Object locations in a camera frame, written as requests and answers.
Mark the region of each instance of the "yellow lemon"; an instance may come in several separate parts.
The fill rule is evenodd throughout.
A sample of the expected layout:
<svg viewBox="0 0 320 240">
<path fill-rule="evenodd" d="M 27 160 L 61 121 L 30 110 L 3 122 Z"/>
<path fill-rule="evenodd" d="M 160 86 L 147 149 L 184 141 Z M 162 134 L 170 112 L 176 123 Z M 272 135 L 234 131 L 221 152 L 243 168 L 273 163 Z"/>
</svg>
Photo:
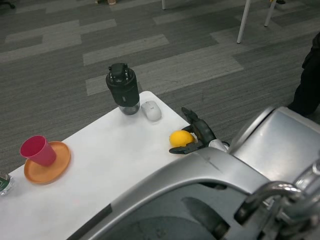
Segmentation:
<svg viewBox="0 0 320 240">
<path fill-rule="evenodd" d="M 185 130 L 175 131 L 170 135 L 169 141 L 172 147 L 185 147 L 187 144 L 195 141 L 194 136 Z"/>
</svg>

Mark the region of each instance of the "pink cup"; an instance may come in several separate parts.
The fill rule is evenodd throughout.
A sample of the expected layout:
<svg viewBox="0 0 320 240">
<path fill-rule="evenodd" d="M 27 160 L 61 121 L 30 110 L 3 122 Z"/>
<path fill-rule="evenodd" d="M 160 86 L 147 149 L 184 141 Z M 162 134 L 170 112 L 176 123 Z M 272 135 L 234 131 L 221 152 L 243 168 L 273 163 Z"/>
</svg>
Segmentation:
<svg viewBox="0 0 320 240">
<path fill-rule="evenodd" d="M 30 137 L 22 144 L 20 154 L 42 166 L 50 166 L 56 160 L 56 153 L 44 136 Z"/>
</svg>

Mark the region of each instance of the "gray carpet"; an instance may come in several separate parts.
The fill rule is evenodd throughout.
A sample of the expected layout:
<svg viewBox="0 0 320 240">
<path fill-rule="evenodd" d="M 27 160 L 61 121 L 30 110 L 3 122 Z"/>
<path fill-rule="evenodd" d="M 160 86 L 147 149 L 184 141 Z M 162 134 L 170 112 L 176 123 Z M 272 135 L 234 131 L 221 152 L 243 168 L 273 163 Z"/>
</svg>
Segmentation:
<svg viewBox="0 0 320 240">
<path fill-rule="evenodd" d="M 143 91 L 177 113 L 185 106 L 229 141 L 267 106 L 290 103 L 312 38 L 318 0 L 253 0 L 236 44 L 245 0 L 12 1 L 0 6 L 0 169 L 24 163 L 21 143 L 62 141 L 116 107 L 104 77 L 127 62 Z M 320 123 L 320 112 L 311 116 Z"/>
</svg>

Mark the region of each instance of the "person's leg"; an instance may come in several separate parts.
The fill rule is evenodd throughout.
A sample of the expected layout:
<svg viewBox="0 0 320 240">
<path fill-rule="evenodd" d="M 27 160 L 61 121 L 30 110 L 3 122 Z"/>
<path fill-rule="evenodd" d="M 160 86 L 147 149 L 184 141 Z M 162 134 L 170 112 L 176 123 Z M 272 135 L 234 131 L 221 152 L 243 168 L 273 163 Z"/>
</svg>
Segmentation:
<svg viewBox="0 0 320 240">
<path fill-rule="evenodd" d="M 303 116 L 312 114 L 320 104 L 320 50 L 309 54 L 289 109 Z"/>
</svg>

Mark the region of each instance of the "orange saucer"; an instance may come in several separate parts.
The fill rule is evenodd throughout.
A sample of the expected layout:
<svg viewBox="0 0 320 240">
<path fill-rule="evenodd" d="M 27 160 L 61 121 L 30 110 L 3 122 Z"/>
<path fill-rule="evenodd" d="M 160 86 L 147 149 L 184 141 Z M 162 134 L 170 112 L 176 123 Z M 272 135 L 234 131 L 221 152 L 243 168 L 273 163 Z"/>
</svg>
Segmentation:
<svg viewBox="0 0 320 240">
<path fill-rule="evenodd" d="M 68 146 L 60 141 L 49 142 L 56 153 L 56 159 L 50 166 L 41 166 L 30 159 L 24 165 L 24 175 L 26 179 L 34 184 L 45 184 L 53 182 L 68 167 L 71 154 Z"/>
</svg>

